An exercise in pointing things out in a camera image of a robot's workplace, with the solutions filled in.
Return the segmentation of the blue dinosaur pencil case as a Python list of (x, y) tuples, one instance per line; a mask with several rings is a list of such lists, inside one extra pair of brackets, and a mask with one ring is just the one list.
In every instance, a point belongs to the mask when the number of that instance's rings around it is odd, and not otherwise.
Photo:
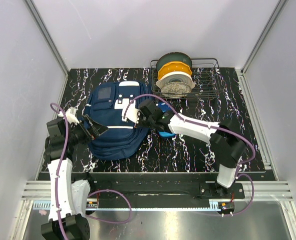
[[(167, 122), (170, 120), (170, 115), (167, 114), (168, 111), (172, 112), (171, 108), (164, 102), (159, 102), (156, 104), (157, 107), (159, 107), (162, 112), (165, 114), (165, 120), (162, 120), (163, 123)], [(171, 131), (160, 131), (158, 130), (158, 134), (161, 138), (164, 139), (171, 139), (175, 136), (174, 133), (172, 133)]]

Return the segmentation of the navy blue student backpack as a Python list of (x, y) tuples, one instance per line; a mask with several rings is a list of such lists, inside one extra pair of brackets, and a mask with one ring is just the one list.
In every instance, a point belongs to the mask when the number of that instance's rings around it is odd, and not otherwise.
[(131, 157), (141, 145), (149, 129), (135, 127), (122, 121), (122, 110), (150, 87), (139, 81), (106, 82), (97, 86), (88, 97), (84, 114), (108, 130), (88, 144), (94, 157), (102, 161), (116, 161)]

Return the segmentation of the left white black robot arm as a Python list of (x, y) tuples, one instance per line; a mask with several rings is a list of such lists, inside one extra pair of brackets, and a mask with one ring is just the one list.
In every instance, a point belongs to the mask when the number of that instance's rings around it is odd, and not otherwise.
[(44, 160), (51, 183), (49, 221), (41, 226), (46, 240), (88, 240), (90, 227), (85, 217), (86, 199), (95, 194), (89, 173), (72, 178), (72, 156), (78, 144), (88, 144), (107, 131), (87, 114), (79, 123), (59, 117), (47, 123)]

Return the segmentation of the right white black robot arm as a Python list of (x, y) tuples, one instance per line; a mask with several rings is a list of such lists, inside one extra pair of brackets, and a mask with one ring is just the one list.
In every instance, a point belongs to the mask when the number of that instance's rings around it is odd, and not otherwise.
[(218, 164), (218, 175), (210, 192), (220, 198), (232, 194), (237, 165), (246, 149), (246, 143), (228, 125), (193, 119), (172, 109), (162, 111), (149, 99), (138, 106), (136, 123), (142, 127), (189, 136), (207, 143)]

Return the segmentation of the patterned beige plate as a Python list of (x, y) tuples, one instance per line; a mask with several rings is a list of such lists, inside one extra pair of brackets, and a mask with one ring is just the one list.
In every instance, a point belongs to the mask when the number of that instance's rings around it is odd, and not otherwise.
[(170, 82), (161, 88), (161, 93), (168, 98), (181, 98), (190, 93), (192, 88), (184, 82)]

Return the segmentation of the orange yellow plate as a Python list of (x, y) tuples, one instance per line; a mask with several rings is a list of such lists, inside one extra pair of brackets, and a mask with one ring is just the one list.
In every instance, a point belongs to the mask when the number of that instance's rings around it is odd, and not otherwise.
[(192, 71), (189, 65), (181, 61), (171, 61), (164, 64), (158, 71), (157, 79), (160, 80), (166, 74), (171, 72), (184, 72), (186, 74), (192, 75)]

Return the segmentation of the dark green plate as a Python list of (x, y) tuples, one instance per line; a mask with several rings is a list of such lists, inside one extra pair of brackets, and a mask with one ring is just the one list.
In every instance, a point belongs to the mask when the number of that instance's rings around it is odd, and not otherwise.
[(188, 65), (190, 68), (192, 67), (192, 59), (183, 52), (170, 52), (163, 55), (156, 64), (156, 69), (159, 71), (165, 64), (169, 62), (182, 62)]

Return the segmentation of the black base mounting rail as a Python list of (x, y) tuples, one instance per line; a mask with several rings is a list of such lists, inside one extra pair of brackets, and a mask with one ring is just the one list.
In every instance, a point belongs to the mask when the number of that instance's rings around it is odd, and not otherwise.
[(215, 182), (216, 173), (92, 173), (91, 191), (115, 190), (134, 209), (208, 208), (219, 202), (245, 198), (243, 186), (234, 183), (225, 190)]

